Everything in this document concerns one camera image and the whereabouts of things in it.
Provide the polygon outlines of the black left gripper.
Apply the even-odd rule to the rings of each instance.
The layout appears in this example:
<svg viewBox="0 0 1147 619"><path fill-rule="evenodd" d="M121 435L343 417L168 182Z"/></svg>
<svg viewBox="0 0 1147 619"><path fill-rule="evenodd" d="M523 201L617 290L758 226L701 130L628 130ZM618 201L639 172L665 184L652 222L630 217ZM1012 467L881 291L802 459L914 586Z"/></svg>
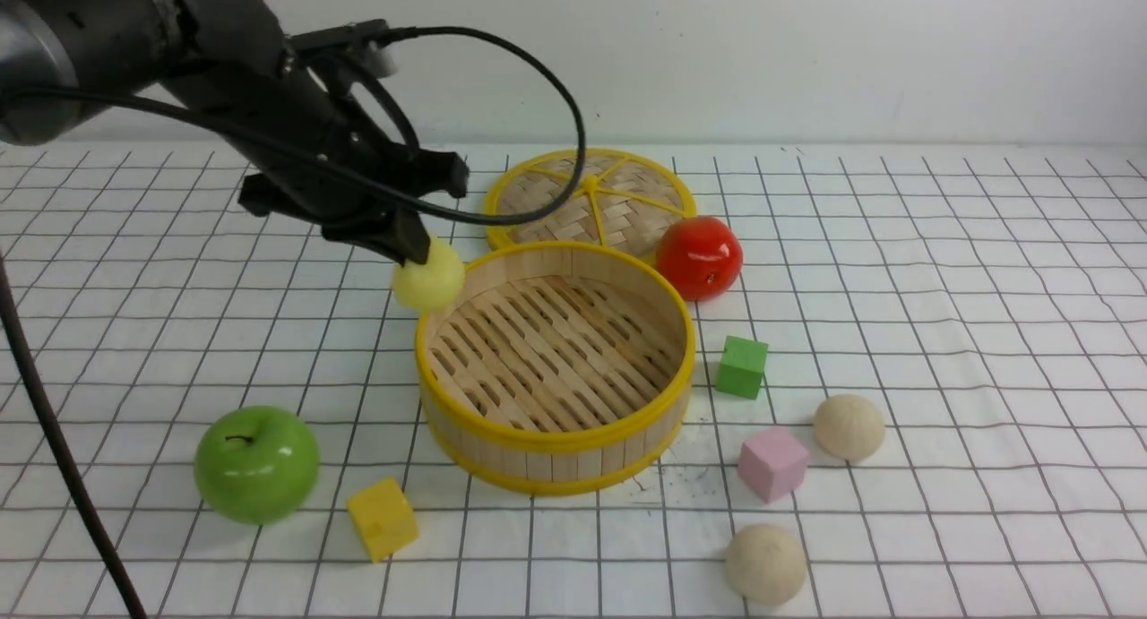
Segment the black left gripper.
<svg viewBox="0 0 1147 619"><path fill-rule="evenodd" d="M161 85L194 113L229 127L225 141L257 170L240 191L251 214L290 216L315 224L328 242L426 264L430 235L395 194L462 198L470 170L457 152L395 142L349 93L344 68L321 71L335 84L333 95L301 66L276 77L219 61L177 68Z"/></svg>

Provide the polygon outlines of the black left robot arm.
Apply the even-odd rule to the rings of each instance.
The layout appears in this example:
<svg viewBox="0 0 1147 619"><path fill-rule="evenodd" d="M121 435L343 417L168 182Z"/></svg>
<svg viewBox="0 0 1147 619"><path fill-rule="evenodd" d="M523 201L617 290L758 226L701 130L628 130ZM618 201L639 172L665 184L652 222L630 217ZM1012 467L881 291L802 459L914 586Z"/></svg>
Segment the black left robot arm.
<svg viewBox="0 0 1147 619"><path fill-rule="evenodd" d="M305 162L226 134L253 165L237 202L257 218L318 226L323 238L426 264L431 238L413 207L323 173L353 171L409 197L461 197L468 169L413 134L369 120L352 83L390 72L384 19L287 36L263 0L3 0L3 144L40 146L104 112L94 101L13 97L62 87L132 97L158 84L194 116L298 147Z"/></svg>

